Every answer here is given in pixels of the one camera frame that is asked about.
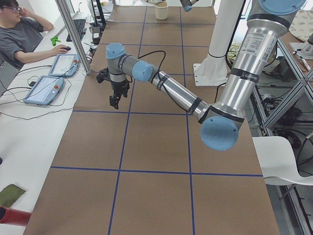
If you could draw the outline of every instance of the keyboard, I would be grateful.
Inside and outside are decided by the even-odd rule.
[[[86,20],[85,19],[75,19],[73,20],[74,21],[74,25],[76,27],[76,30],[77,30],[77,33],[78,33],[78,36],[80,38],[82,38],[82,34],[84,34],[84,29],[85,29],[85,22]],[[67,42],[71,42],[72,39],[70,38],[70,35],[67,36]]]

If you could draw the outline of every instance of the gray t-shirt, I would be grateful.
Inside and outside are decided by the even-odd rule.
[[[40,34],[43,31],[41,24],[27,18],[21,18],[14,28],[0,27],[0,58],[20,70],[24,63],[16,60],[14,53],[33,52],[43,39]]]

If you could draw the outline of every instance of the white container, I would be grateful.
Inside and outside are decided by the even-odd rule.
[[[166,2],[160,2],[159,4],[155,4],[156,8],[156,18],[158,20],[165,20],[168,15],[168,6]]]

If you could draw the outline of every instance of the blue joint cap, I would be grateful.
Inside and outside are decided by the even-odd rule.
[[[188,11],[190,11],[191,9],[192,9],[192,6],[185,6],[185,7],[184,7],[185,12],[188,12]]]
[[[116,59],[125,54],[125,47],[120,43],[111,43],[106,47],[106,58]]]
[[[238,128],[225,117],[209,117],[201,126],[201,139],[209,148],[225,151],[237,142]]]
[[[306,0],[258,0],[263,10],[277,16],[296,12]]]
[[[136,80],[146,82],[152,75],[152,66],[146,61],[138,61],[133,67],[133,77]]]

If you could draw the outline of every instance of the green cloth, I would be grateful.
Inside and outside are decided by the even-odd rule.
[[[20,196],[26,191],[17,187],[16,185],[8,185],[0,192],[0,206],[10,207]]]

